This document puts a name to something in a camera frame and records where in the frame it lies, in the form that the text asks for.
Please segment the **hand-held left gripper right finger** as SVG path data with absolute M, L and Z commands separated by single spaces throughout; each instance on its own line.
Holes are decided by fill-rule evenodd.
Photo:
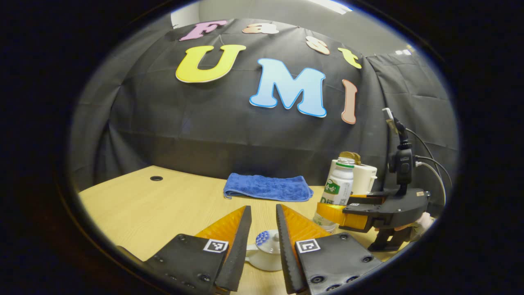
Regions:
M 276 220 L 290 295 L 346 295 L 382 265 L 350 234 L 330 234 L 286 205 L 276 205 Z

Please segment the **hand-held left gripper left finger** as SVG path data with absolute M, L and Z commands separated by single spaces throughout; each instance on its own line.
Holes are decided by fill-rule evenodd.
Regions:
M 175 292 L 235 292 L 250 227 L 251 207 L 242 206 L 193 236 L 176 235 L 143 265 Z

